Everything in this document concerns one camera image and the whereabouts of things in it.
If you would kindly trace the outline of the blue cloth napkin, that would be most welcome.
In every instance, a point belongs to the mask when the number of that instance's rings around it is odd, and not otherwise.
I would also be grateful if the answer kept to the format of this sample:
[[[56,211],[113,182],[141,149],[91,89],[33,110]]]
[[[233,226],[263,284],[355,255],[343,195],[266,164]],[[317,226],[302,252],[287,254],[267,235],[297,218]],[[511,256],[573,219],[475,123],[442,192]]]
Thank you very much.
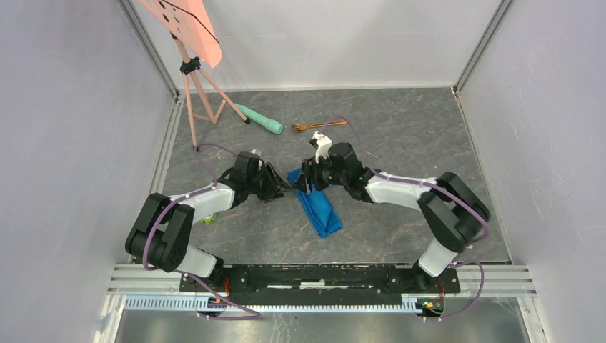
[[[311,187],[312,191],[310,193],[298,190],[294,192],[315,232],[324,239],[338,232],[342,228],[342,221],[327,195],[323,191],[317,191],[315,184],[311,184]]]

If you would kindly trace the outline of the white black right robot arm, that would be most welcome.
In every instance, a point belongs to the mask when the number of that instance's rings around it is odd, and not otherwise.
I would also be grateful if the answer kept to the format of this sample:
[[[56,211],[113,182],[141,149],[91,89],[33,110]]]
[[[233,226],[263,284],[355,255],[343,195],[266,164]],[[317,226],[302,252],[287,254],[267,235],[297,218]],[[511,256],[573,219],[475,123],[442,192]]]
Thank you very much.
[[[445,269],[487,230],[489,209],[455,173],[428,179],[389,174],[364,166],[349,143],[318,148],[317,153],[302,162],[292,181],[297,191],[309,194],[341,186],[357,201],[395,204],[423,214],[433,239],[412,268],[413,283],[423,292],[437,287]]]

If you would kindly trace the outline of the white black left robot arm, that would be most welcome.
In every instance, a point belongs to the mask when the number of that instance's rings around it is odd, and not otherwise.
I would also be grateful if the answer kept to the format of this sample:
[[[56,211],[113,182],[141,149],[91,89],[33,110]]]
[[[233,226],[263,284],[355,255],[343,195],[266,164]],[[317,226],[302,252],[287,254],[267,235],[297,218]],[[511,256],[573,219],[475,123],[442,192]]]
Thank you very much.
[[[126,238],[125,250],[148,270],[193,274],[207,291],[216,291],[224,283],[222,259],[189,243],[193,224],[233,209],[250,196],[262,202],[282,198],[289,188],[270,163],[244,151],[206,187],[174,196],[150,194]]]

